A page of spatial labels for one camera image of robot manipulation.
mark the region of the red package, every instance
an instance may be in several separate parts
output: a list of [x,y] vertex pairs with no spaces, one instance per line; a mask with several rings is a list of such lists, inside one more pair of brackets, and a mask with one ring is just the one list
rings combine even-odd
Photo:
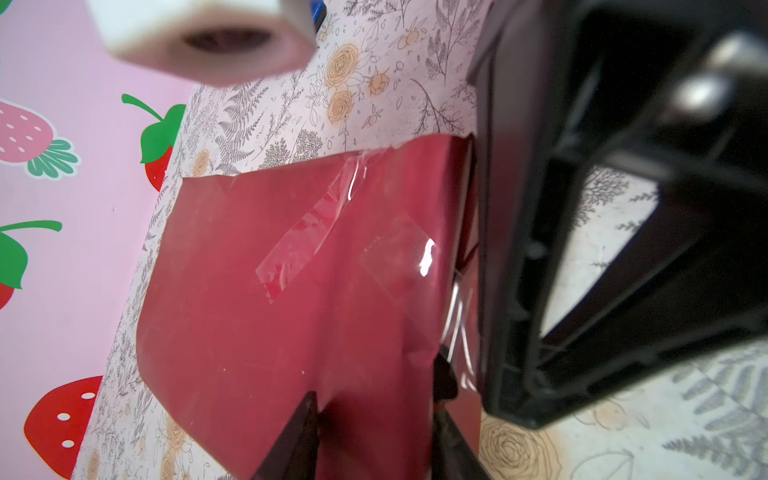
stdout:
[[317,478],[426,478],[469,141],[184,179],[137,328],[144,381],[239,480],[307,391]]

